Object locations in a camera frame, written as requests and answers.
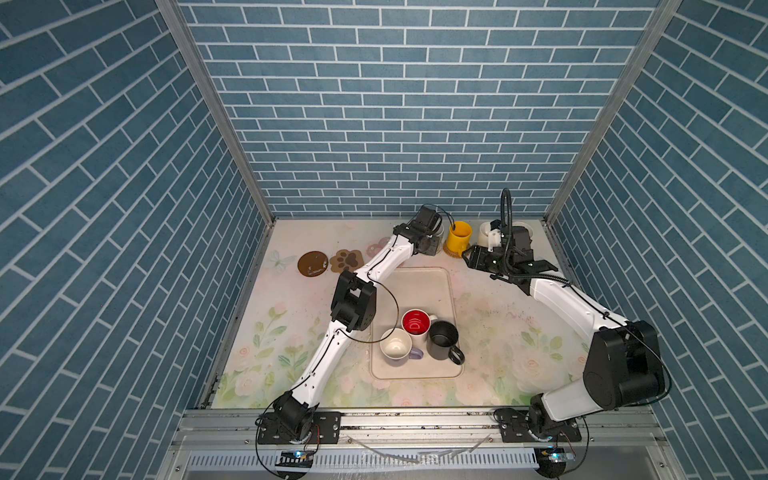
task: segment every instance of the floral tablecloth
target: floral tablecloth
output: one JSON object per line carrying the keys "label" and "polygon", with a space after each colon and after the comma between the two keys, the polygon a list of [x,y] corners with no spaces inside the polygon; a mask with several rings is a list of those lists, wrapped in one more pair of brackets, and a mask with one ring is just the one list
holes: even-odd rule
{"label": "floral tablecloth", "polygon": [[[476,231],[479,221],[470,224]],[[332,269],[370,260],[389,239],[392,225],[392,220],[277,222],[213,408],[263,408],[299,379],[330,322],[338,279]],[[541,225],[532,220],[528,226],[536,257],[556,264]],[[324,252],[330,265],[309,278],[299,273],[296,262],[312,250]],[[454,379],[378,380],[370,372],[369,346],[353,343],[328,382],[321,406],[526,405],[536,393],[581,376],[588,346],[516,286],[490,280],[442,249],[435,257],[413,256],[403,266],[440,266],[449,272],[467,358],[464,372]]]}

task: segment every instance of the yellow mug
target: yellow mug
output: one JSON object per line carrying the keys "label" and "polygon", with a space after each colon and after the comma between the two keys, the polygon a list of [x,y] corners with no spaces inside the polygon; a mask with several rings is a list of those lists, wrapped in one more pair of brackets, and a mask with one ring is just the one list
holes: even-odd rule
{"label": "yellow mug", "polygon": [[472,236],[472,227],[466,222],[454,222],[448,228],[448,239],[443,245],[443,250],[451,257],[459,258],[464,250],[469,248],[469,237]]}

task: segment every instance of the beige tray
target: beige tray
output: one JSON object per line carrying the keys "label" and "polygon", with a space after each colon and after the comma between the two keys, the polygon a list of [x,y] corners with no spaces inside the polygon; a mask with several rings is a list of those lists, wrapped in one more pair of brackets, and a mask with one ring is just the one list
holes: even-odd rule
{"label": "beige tray", "polygon": [[[410,309],[421,309],[440,320],[456,323],[453,295],[448,271],[439,267],[397,268],[386,279],[400,305],[397,326],[402,328],[402,315]],[[396,316],[395,302],[383,288],[376,291],[376,316],[371,322],[372,339],[378,340],[392,328]],[[464,366],[451,360],[435,360],[425,351],[419,360],[391,360],[384,356],[378,343],[371,345],[371,374],[381,380],[451,379],[462,374]]]}

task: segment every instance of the black mug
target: black mug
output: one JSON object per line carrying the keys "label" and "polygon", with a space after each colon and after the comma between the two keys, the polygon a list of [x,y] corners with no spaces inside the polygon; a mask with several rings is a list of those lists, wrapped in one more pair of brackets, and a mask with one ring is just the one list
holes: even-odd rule
{"label": "black mug", "polygon": [[444,320],[433,322],[427,337],[427,352],[433,359],[451,359],[456,365],[464,363],[464,353],[456,346],[458,343],[456,325]]}

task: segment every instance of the wall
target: wall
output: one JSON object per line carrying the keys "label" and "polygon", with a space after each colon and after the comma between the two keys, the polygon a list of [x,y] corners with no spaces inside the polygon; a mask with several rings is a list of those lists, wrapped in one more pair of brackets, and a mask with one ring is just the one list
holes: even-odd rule
{"label": "wall", "polygon": [[655,411],[699,478],[768,466],[766,23],[684,0],[555,223],[581,285],[663,336]]}
{"label": "wall", "polygon": [[278,215],[540,217],[657,0],[268,2],[181,3]]}
{"label": "wall", "polygon": [[0,3],[0,478],[154,474],[260,238],[165,30]]}

